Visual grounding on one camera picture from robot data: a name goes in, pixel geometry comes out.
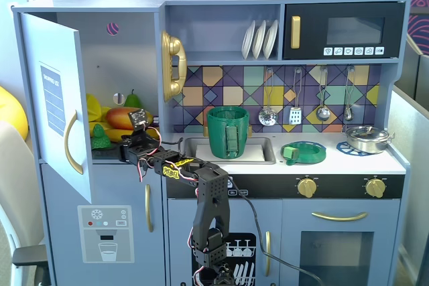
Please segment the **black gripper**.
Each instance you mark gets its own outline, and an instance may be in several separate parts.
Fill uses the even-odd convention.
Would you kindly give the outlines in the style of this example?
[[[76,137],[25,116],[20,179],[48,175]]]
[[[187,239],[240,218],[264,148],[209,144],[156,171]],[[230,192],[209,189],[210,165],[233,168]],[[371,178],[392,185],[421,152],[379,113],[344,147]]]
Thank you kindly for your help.
[[[119,147],[93,149],[91,151],[93,159],[119,160],[137,165],[141,158],[145,158],[160,146],[160,141],[154,139],[143,129],[134,131],[130,135],[123,135],[121,138]]]

